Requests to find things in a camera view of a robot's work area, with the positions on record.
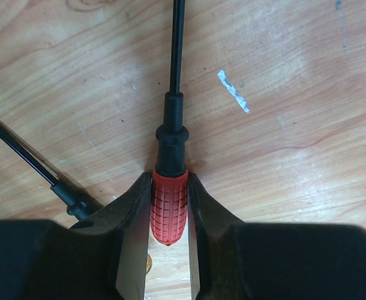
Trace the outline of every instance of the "black rod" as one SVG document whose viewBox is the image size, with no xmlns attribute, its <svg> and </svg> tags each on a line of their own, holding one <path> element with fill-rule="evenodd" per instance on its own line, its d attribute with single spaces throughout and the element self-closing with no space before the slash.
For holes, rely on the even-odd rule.
<svg viewBox="0 0 366 300">
<path fill-rule="evenodd" d="M 0 138 L 52 186 L 58 182 L 58 180 L 41 163 L 39 163 L 39 161 L 37 161 L 27 150 L 25 150 L 25 148 L 22 147 L 22 145 L 17 142 L 17 140 L 15 140 L 14 137 L 9 134 L 8 130 L 1 123 Z"/>
<path fill-rule="evenodd" d="M 180 92 L 181 57 L 183 52 L 185 0 L 173 1 L 173 31 L 171 35 L 170 94 Z"/>
</svg>

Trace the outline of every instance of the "red screwdriver handle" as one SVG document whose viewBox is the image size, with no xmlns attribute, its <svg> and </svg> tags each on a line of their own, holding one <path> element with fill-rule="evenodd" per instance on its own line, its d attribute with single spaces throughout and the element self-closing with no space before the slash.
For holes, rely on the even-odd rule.
<svg viewBox="0 0 366 300">
<path fill-rule="evenodd" d="M 153 171 L 151 228 L 159 243 L 170 246 L 183 234 L 187 218 L 188 171 L 177 178 Z"/>
</svg>

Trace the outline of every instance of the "wood grain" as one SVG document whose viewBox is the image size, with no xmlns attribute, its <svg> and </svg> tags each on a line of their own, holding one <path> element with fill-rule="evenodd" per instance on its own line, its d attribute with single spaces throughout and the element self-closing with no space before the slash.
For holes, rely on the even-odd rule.
<svg viewBox="0 0 366 300">
<path fill-rule="evenodd" d="M 366 227 L 366 0 L 186 5 L 188 162 L 208 191 L 246 221 Z M 104 204 L 155 164 L 171 7 L 0 1 L 0 119 Z M 74 223 L 0 141 L 2 218 Z M 186 233 L 149 252 L 146 298 L 189 299 Z"/>
</svg>

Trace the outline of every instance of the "screwdriver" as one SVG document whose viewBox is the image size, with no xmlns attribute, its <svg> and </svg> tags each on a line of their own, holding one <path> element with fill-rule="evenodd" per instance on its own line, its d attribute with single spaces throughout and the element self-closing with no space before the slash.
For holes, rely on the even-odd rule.
<svg viewBox="0 0 366 300">
<path fill-rule="evenodd" d="M 170 90 L 165 94 L 163 124 L 156 130 L 158 158 L 152 178 L 151 229 L 156 240 L 170 246 L 183 234 L 187 217 L 187 180 L 180 92 L 185 0 L 173 1 Z"/>
<path fill-rule="evenodd" d="M 62 179 L 56 179 L 34 156 L 32 156 L 0 123 L 0 138 L 23 158 L 35 171 L 38 172 L 51 185 L 54 192 L 67 206 L 70 216 L 78 220 L 85 219 L 103 206 L 89 194 L 79 191 Z"/>
</svg>

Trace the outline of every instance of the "wooden table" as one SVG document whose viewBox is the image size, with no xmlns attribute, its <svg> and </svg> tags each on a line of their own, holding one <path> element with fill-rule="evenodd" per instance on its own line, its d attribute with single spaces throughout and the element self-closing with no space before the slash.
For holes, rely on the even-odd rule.
<svg viewBox="0 0 366 300">
<path fill-rule="evenodd" d="M 246 221 L 366 227 L 366 0 L 186 5 L 190 169 Z M 171 7 L 0 1 L 0 119 L 103 204 L 155 164 Z M 3 218 L 75 222 L 0 141 Z M 149 253 L 146 298 L 189 298 L 186 233 Z"/>
</svg>

